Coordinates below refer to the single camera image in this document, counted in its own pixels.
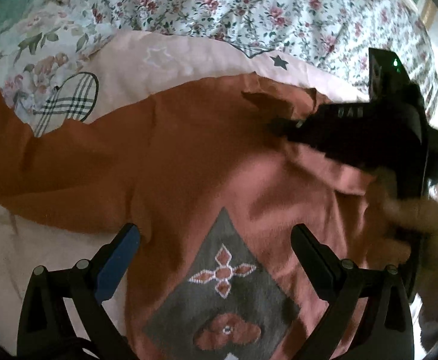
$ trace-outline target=bedding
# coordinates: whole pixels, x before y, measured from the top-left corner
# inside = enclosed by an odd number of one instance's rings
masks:
[[[290,249],[294,223],[360,266],[408,256],[385,238],[372,176],[266,128],[328,101],[317,89],[336,100],[357,90],[283,52],[246,54],[119,32],[58,89],[40,137],[37,119],[23,123],[0,94],[0,203],[13,218],[91,236],[129,220],[140,227],[125,312],[139,357],[290,358],[325,309]],[[71,109],[87,112],[55,118]],[[266,309],[264,297],[275,300]],[[184,312],[161,322],[177,304]],[[215,327],[229,325],[230,338]]]
[[[97,23],[166,35],[209,37],[281,50],[368,93],[368,48],[397,52],[421,87],[427,114],[438,100],[431,42],[402,0],[54,0],[79,1]]]
[[[92,14],[52,2],[38,5],[0,35],[0,88],[25,120],[116,32],[110,24],[96,24]]]
[[[38,265],[49,270],[71,268],[78,260],[93,257],[113,237],[114,234],[91,237],[42,226],[0,206],[0,345],[7,352],[16,354],[19,316],[33,269]],[[125,295],[124,278],[113,298],[102,304],[121,334],[126,334]],[[88,338],[72,301],[65,302],[76,334]]]

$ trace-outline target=bed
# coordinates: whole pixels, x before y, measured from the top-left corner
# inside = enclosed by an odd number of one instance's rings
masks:
[[[338,101],[367,100],[368,47],[387,48],[419,83],[429,117],[437,105],[431,43],[401,0],[36,0],[23,16],[1,28],[0,88],[18,117],[31,125],[67,78],[84,69],[117,31],[130,29],[227,42],[249,59],[278,50],[313,65],[314,74],[326,72],[355,88],[339,90]],[[38,136],[46,132],[39,130]],[[0,225],[0,248],[4,242],[11,253],[0,252],[0,303],[14,310],[0,312],[0,344],[14,353],[15,330],[6,332],[4,326],[10,317],[18,320],[31,269],[46,256],[52,269],[65,259],[74,263],[109,238],[38,228],[1,208]],[[61,243],[75,249],[67,257],[58,255],[54,250]],[[19,261],[27,263],[19,269]],[[108,307],[120,330],[123,295]],[[75,324],[81,331],[77,318]]]

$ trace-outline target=floral duvet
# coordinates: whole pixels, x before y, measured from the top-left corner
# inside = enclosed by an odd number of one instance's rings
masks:
[[[77,0],[56,0],[74,5]],[[395,51],[421,86],[428,114],[438,96],[431,42],[402,0],[81,0],[97,23],[214,38],[251,53],[277,49],[368,92],[368,48]]]

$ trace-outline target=sweater sleeve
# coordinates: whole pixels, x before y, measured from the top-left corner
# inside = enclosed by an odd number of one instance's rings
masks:
[[[121,134],[107,135],[104,130],[97,123],[67,119],[36,138],[0,94],[0,204],[48,226],[79,232],[119,230],[131,220],[131,202],[139,199],[134,198],[131,173],[120,169]]]

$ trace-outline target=black device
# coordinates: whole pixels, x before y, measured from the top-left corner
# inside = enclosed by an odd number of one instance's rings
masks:
[[[271,130],[354,167],[392,169],[400,199],[426,196],[438,183],[438,130],[427,122],[420,89],[394,52],[370,48],[369,69],[369,103],[321,104],[306,120],[273,120]],[[412,301],[424,237],[402,229],[396,236],[411,245],[399,271]]]
[[[38,266],[29,280],[19,320],[20,359],[137,359],[101,304],[112,298],[139,248],[141,235],[127,223],[89,261],[49,272]],[[90,341],[76,337],[63,298],[72,298]]]

